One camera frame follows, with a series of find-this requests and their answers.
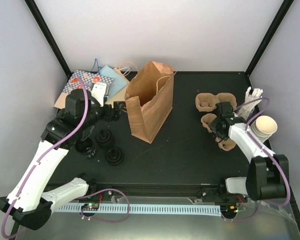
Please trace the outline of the pulp cup carrier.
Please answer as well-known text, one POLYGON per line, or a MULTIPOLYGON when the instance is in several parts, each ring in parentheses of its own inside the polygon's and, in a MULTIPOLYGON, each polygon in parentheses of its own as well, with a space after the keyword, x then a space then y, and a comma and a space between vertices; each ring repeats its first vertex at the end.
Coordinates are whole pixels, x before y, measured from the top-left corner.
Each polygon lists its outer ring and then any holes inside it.
POLYGON ((237 107, 236 97, 228 92, 221 92, 217 95, 204 92, 195 97, 195 107, 199 112, 213 112, 216 109, 216 104, 223 102, 230 102, 233 108, 237 107))
POLYGON ((209 124, 212 123, 216 118, 217 116, 215 114, 207 113, 200 119, 200 121, 202 123, 202 126, 207 129, 207 131, 213 137, 214 141, 218 144, 218 147, 228 152, 236 146, 236 143, 230 138, 228 138, 227 140, 221 139, 211 130, 209 124))

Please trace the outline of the brown paper bag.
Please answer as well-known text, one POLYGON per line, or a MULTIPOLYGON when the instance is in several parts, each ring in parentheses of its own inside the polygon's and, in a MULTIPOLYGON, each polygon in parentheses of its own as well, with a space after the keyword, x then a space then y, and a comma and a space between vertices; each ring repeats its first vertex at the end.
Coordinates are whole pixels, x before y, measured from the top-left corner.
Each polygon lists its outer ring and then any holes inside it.
POLYGON ((173 109, 174 68, 148 61, 129 82, 124 101, 131 134, 149 144, 173 109))

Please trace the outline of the black lid stack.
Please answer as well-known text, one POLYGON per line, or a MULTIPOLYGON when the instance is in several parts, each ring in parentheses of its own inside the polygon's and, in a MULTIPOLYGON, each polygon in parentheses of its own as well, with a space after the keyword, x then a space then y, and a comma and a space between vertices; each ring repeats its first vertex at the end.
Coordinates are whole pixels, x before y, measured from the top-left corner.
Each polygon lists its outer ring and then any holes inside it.
POLYGON ((122 163, 124 154, 120 148, 112 147, 106 152, 105 158, 110 166, 118 166, 122 163))
POLYGON ((97 145, 103 149, 107 150, 114 146, 115 138, 112 132, 108 129, 102 129, 96 134, 95 140, 97 145))

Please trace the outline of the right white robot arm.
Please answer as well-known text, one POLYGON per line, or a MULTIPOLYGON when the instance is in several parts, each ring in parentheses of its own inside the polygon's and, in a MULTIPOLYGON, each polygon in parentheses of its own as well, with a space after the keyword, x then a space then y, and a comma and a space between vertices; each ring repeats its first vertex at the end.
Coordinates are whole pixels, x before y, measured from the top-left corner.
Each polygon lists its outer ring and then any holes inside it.
POLYGON ((253 201, 285 199, 278 205, 287 205, 291 199, 287 157, 274 153, 257 139, 230 102, 217 103, 215 110, 216 118, 209 128, 221 140, 234 141, 249 162, 246 177, 224 179, 224 185, 217 189, 218 198, 228 202, 239 194, 253 201))

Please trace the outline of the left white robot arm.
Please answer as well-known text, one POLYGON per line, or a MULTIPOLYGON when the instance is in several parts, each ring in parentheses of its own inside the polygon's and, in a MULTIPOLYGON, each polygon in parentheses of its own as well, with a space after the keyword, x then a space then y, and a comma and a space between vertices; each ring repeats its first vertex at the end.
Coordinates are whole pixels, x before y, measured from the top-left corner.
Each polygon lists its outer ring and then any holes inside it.
POLYGON ((98 121, 117 121, 123 101, 103 104, 83 89, 74 89, 65 98, 65 107, 50 121, 41 135, 37 151, 26 172, 8 196, 0 197, 0 210, 21 226, 40 229, 52 213, 72 200, 93 199, 96 181, 82 173, 70 182, 45 191, 62 159, 79 142, 88 140, 98 121))

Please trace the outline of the tan paper bag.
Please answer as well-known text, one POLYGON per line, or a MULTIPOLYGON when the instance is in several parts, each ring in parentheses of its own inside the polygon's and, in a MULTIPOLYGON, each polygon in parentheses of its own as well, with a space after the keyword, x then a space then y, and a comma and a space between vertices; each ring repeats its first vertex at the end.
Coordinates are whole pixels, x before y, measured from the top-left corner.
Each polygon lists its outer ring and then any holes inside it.
POLYGON ((117 74, 121 75, 121 77, 126 81, 125 86, 118 91, 113 97, 111 97, 110 99, 107 100, 106 104, 110 104, 112 106, 114 106, 114 102, 116 101, 124 101, 125 100, 125 93, 126 93, 126 89, 127 86, 130 84, 128 79, 126 78, 126 76, 131 72, 131 68, 130 67, 122 67, 122 68, 114 68, 113 69, 117 74))

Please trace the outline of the white straws in holder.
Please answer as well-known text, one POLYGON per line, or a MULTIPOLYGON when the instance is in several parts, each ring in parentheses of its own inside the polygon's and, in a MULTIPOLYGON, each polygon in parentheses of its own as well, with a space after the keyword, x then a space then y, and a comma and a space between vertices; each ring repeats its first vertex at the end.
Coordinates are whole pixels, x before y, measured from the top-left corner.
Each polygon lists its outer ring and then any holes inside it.
POLYGON ((260 99, 262 98, 263 92, 264 91, 260 88, 252 89, 252 87, 248 87, 245 92, 244 103, 239 105, 236 109, 237 115, 247 121, 252 115, 257 104, 261 102, 260 99))

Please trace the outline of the left paper cup stack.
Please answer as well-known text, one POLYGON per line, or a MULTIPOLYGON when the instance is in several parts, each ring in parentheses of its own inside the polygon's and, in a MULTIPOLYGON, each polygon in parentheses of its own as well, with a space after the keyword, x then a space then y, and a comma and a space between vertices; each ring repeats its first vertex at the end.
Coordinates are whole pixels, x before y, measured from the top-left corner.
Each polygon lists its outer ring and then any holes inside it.
POLYGON ((82 131, 82 136, 80 137, 80 141, 84 141, 85 139, 87 139, 92 131, 94 130, 94 125, 87 127, 85 130, 82 131))

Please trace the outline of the paper cup stack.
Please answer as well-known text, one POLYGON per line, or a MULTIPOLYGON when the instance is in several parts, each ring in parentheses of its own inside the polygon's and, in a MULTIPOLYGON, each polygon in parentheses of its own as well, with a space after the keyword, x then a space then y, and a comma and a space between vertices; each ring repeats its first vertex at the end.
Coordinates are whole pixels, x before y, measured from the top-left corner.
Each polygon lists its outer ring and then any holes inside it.
POLYGON ((80 137, 80 141, 84 141, 85 139, 87 139, 92 131, 94 130, 94 125, 87 127, 85 130, 82 131, 82 136, 80 137))
POLYGON ((261 115, 250 125, 253 134, 264 143, 268 140, 277 130, 277 122, 270 116, 261 115))

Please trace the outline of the blue checkered paper bag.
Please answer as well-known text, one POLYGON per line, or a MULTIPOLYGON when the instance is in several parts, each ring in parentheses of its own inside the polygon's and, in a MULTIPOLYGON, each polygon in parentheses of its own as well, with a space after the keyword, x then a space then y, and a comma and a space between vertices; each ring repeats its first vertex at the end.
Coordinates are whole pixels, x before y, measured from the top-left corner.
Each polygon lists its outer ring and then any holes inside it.
POLYGON ((75 70, 56 100, 54 107, 57 109, 63 109, 65 107, 67 95, 75 89, 83 88, 81 81, 83 81, 86 90, 91 92, 94 84, 102 82, 111 85, 114 80, 114 78, 99 75, 98 73, 75 70))

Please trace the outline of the black sleeved paper cup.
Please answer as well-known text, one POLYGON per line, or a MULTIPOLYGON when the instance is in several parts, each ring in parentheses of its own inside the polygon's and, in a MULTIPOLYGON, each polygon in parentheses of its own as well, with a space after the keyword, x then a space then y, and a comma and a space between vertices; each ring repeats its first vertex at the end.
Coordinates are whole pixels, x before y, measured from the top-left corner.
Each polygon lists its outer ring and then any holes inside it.
POLYGON ((92 159, 96 155, 96 147, 92 139, 89 137, 85 140, 78 140, 74 147, 75 150, 85 158, 92 159))

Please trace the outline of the small circuit board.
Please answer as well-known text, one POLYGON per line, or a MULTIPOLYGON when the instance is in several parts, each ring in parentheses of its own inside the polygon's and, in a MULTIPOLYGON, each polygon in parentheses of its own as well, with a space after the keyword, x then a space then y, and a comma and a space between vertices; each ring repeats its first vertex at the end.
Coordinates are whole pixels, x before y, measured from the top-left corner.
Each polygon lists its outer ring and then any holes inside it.
POLYGON ((85 203, 81 206, 83 211, 97 211, 99 209, 99 203, 85 203))

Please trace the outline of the left black frame post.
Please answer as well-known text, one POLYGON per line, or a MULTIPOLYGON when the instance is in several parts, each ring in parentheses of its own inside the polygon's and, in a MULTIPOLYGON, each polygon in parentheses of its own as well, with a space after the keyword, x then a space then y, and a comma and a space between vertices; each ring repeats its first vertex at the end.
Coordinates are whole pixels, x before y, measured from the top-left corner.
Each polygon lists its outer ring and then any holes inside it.
POLYGON ((65 73, 67 79, 72 75, 72 71, 70 70, 53 34, 50 31, 40 9, 38 8, 36 2, 34 0, 24 0, 28 9, 30 10, 32 16, 34 17, 37 25, 39 26, 42 34, 44 35, 48 45, 50 46, 52 52, 54 53, 58 63, 60 64, 63 72, 65 73))

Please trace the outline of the black frame post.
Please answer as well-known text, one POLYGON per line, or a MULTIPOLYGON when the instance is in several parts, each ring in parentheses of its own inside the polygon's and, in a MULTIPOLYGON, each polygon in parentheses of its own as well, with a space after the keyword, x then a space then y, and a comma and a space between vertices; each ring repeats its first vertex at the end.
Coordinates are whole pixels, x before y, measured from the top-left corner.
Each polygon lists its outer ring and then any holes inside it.
POLYGON ((65 73, 67 79, 72 75, 72 71, 70 70, 53 34, 50 31, 40 9, 38 8, 36 2, 34 0, 24 0, 28 9, 30 10, 32 16, 34 17, 37 25, 39 26, 42 34, 44 35, 48 45, 50 46, 52 52, 54 53, 58 63, 60 64, 63 72, 65 73))
POLYGON ((277 13, 275 14, 264 37, 262 38, 262 41, 260 42, 255 54, 253 55, 247 69, 245 70, 245 75, 247 77, 250 77, 252 75, 254 69, 258 65, 261 57, 263 56, 264 52, 266 51, 268 45, 270 44, 272 38, 274 37, 276 31, 278 30, 283 19, 285 18, 286 14, 288 13, 293 2, 294 2, 294 0, 283 0, 282 1, 277 13))

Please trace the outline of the right black frame post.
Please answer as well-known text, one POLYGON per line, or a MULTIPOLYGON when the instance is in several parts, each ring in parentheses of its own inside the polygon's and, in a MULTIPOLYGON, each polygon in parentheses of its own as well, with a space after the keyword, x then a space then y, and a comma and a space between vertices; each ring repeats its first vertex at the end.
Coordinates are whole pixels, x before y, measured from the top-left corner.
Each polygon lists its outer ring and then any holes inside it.
POLYGON ((270 44, 272 38, 274 37, 276 31, 278 30, 283 19, 285 18, 286 14, 288 13, 293 2, 294 2, 294 0, 283 0, 282 1, 277 13, 275 14, 264 37, 262 38, 262 41, 260 42, 255 54, 253 55, 247 69, 245 70, 245 75, 247 77, 250 77, 252 75, 254 69, 258 65, 261 57, 263 56, 264 52, 266 51, 268 45, 270 44))

